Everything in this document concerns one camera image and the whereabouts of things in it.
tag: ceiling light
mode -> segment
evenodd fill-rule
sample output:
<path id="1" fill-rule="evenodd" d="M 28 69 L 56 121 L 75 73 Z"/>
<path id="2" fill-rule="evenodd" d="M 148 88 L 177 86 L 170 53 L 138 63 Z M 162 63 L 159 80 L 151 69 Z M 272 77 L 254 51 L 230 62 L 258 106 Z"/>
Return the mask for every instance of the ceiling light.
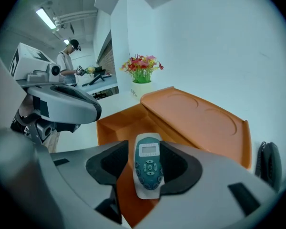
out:
<path id="1" fill-rule="evenodd" d="M 46 14 L 46 12 L 43 9 L 37 10 L 36 13 L 50 27 L 50 29 L 56 28 L 54 23 L 51 21 L 51 19 L 49 18 L 49 16 Z"/>

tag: man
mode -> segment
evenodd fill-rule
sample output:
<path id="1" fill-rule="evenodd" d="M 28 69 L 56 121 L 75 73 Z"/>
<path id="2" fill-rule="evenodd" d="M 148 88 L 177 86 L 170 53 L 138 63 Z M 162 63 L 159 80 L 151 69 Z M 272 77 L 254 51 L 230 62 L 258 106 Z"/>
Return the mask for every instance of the man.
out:
<path id="1" fill-rule="evenodd" d="M 70 54 L 75 50 L 81 51 L 81 47 L 79 46 L 78 41 L 73 39 L 69 41 L 69 44 L 58 54 L 56 59 L 56 63 L 61 67 L 61 75 L 64 77 L 64 83 L 72 86 L 76 86 L 75 74 L 81 75 L 81 73 L 73 69 L 72 60 L 70 57 Z"/>

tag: remote control button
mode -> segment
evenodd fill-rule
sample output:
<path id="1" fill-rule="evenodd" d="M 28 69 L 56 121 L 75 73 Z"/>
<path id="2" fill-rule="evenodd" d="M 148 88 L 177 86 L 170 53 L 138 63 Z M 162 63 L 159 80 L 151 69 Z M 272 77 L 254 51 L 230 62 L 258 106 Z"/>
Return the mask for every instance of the remote control button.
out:
<path id="1" fill-rule="evenodd" d="M 150 186 L 150 185 L 148 185 L 148 184 L 144 184 L 144 187 L 145 187 L 146 189 L 148 189 L 148 190 L 150 190 L 150 189 L 151 189 L 151 186 Z"/>
<path id="2" fill-rule="evenodd" d="M 144 183 L 144 178 L 143 177 L 139 177 L 139 181 L 143 184 Z"/>
<path id="3" fill-rule="evenodd" d="M 158 183 L 153 184 L 153 189 L 156 189 L 159 186 Z"/>
<path id="4" fill-rule="evenodd" d="M 158 182 L 160 183 L 162 181 L 163 177 L 158 177 Z"/>

